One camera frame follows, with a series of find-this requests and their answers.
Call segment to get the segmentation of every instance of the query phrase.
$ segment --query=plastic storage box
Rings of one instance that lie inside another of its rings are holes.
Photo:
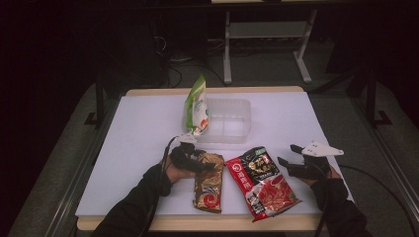
[[[209,128],[195,138],[199,143],[244,143],[251,126],[250,102],[207,98]]]

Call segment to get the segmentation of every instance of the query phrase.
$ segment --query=white paper sheet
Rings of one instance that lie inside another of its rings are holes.
[[[182,112],[186,95],[123,97],[103,148],[77,208],[77,216],[103,216],[136,186],[142,175],[163,157],[169,140],[184,133]],[[301,203],[286,213],[318,213],[310,188],[278,164],[277,156],[291,163],[302,157],[290,145],[311,141],[328,144],[311,103],[303,92],[208,94],[209,98],[247,99],[252,126],[244,144],[197,144],[197,148],[235,158],[255,146],[265,146]],[[172,148],[179,143],[173,142]],[[340,173],[334,157],[329,162]],[[211,214],[193,208],[194,179],[181,180],[169,197],[160,199],[157,215]],[[224,168],[223,214],[250,214],[244,197]]]

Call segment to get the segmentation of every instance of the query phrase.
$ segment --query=metal frame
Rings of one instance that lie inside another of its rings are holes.
[[[268,23],[231,23],[230,12],[225,16],[225,48],[224,48],[224,83],[231,84],[230,39],[250,38],[301,38],[302,43],[293,53],[304,83],[311,83],[311,77],[303,61],[305,49],[314,25],[317,9],[311,10],[308,21],[299,22],[268,22]]]

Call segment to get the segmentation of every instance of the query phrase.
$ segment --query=black sleeve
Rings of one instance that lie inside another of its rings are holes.
[[[342,179],[318,181],[311,189],[317,206],[321,210],[325,207],[325,222],[331,237],[373,236],[366,229],[367,218],[352,201],[347,200],[348,190]]]
[[[158,198],[160,172],[161,165],[151,167],[138,185],[109,211],[92,236],[137,237],[145,227],[147,214]],[[161,184],[160,195],[168,196],[172,184],[166,173]]]

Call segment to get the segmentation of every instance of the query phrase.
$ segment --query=snack bag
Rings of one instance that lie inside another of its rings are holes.
[[[194,208],[212,213],[221,213],[221,187],[224,159],[221,155],[202,153],[198,158],[202,163],[214,163],[212,171],[195,175]]]
[[[201,135],[209,125],[209,111],[205,92],[206,79],[198,78],[185,101],[186,128],[193,135]]]
[[[252,222],[275,216],[300,202],[265,147],[255,147],[225,162],[243,193]]]

